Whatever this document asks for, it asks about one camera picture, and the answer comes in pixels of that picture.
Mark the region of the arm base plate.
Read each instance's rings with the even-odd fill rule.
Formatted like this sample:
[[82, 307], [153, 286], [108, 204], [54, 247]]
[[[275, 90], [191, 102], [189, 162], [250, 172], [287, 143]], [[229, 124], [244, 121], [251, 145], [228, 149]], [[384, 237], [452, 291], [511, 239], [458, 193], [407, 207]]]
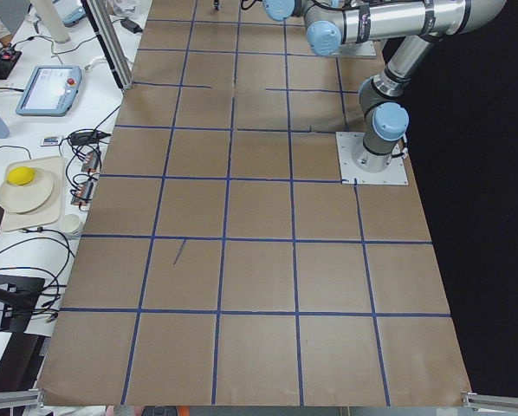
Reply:
[[348, 185], [408, 185], [399, 145], [387, 155], [374, 155], [363, 146], [361, 132], [337, 132], [341, 182]]
[[375, 59], [377, 52], [373, 41], [363, 43], [346, 43], [341, 44], [339, 48], [333, 52], [331, 57], [349, 57], [353, 59]]

